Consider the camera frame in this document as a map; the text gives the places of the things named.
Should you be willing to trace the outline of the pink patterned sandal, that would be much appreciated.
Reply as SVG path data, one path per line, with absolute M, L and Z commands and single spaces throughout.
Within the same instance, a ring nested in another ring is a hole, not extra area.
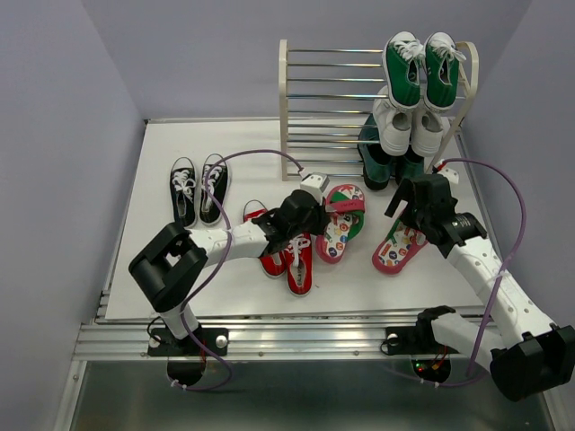
M 372 264 L 385 275 L 397 275 L 427 243 L 424 233 L 408 227 L 397 218 L 374 251 Z
M 330 222 L 323 235 L 316 237 L 315 248 L 324 262 L 336 264 L 342 259 L 348 242 L 364 226 L 365 193 L 357 185 L 342 184 L 330 191 L 325 204 Z

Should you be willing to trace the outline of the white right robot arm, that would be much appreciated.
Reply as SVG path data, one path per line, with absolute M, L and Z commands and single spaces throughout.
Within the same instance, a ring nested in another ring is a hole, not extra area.
M 473 324 L 442 305 L 420 312 L 414 325 L 393 328 L 383 345 L 388 355 L 424 355 L 446 347 L 466 356 L 512 401 L 568 383 L 574 371 L 574 329 L 560 327 L 523 291 L 495 253 L 470 213 L 456 212 L 457 200 L 443 175 L 404 179 L 386 209 L 400 203 L 402 224 L 421 232 L 471 286 L 497 330 Z

